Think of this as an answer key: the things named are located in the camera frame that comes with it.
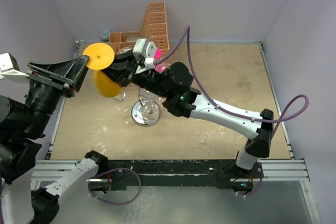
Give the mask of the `clear front wine glass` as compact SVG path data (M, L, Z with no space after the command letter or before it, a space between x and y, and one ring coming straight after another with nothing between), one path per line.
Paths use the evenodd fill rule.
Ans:
M123 48L120 48L120 49L118 50L118 52L117 52L117 55L118 55L118 54L123 54L123 53L125 53L125 52L130 51L130 50L132 50L131 47L123 47Z

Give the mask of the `clear wine glass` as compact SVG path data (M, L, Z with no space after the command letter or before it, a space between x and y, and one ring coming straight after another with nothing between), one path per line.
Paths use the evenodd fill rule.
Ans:
M117 52L117 55L118 55L118 54L123 54L123 53L125 53L125 52L130 51L130 50L132 50L131 47L123 47L123 48L120 48L120 49L118 50L118 52Z
M141 114L146 125L154 125L160 118L160 108L156 103L156 95L148 90L139 88L138 101Z

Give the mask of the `yellow plastic goblet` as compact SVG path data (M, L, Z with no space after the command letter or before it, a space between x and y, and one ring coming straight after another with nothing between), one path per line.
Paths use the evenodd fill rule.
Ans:
M97 91L106 98L116 97L122 89L103 73L103 70L114 61L113 48L108 44L97 42L89 45L83 54L89 57L87 67L94 71L93 81Z

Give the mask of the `clear back wine glass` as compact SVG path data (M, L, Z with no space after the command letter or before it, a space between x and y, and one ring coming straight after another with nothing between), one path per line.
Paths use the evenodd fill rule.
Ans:
M148 90L139 88L138 101L141 114L146 125L154 125L160 118L160 108L156 103L156 95Z

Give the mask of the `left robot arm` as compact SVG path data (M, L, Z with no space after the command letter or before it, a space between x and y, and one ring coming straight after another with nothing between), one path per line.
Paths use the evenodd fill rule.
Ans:
M1 54L1 78L29 85L22 103L1 96L1 223L50 223L79 182L107 174L107 157L91 151L62 178L31 189L41 149L37 140L45 136L59 100L80 90L88 62L88 56L52 64L30 62L23 73L11 54Z

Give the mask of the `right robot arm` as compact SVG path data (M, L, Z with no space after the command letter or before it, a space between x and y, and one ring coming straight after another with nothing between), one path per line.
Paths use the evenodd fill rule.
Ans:
M246 137L238 152L234 173L246 177L254 163L270 155L273 111L253 112L216 101L192 87L194 77L182 62L175 62L162 72L144 67L144 57L137 60L131 51L116 55L114 62L102 71L120 87L132 83L164 98L163 107L176 117L209 121Z

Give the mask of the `chrome wine glass rack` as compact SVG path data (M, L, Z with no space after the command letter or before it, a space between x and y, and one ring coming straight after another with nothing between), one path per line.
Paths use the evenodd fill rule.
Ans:
M138 101L131 109L131 117L138 126L153 126L160 119L160 107L154 93L138 88Z

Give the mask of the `small grey cap bottle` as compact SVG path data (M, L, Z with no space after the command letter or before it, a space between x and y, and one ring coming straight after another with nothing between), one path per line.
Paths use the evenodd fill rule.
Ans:
M100 39L103 42L108 42L110 40L110 32L109 31L103 31L100 34Z

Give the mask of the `orange plastic file organizer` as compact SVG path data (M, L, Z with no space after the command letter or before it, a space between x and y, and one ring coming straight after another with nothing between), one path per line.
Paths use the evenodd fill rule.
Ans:
M133 48L139 38L154 42L163 55L170 51L165 2L148 3L141 28L138 31L112 32L108 43L117 52L125 47Z

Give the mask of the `aluminium table rail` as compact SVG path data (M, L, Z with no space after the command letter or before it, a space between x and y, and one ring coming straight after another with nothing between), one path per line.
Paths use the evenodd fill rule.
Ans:
M76 160L40 160L36 162L32 175L33 182L53 182L70 170L79 161ZM279 159L261 160L266 181L309 181L310 177L304 160Z

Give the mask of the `black base frame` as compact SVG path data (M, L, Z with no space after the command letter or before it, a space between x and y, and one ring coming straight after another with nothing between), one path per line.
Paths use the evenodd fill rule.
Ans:
M115 160L90 151L85 155L98 163L98 175L107 180L110 190L129 186L215 187L234 191L252 191L264 177L260 162L244 170L233 159L209 160Z

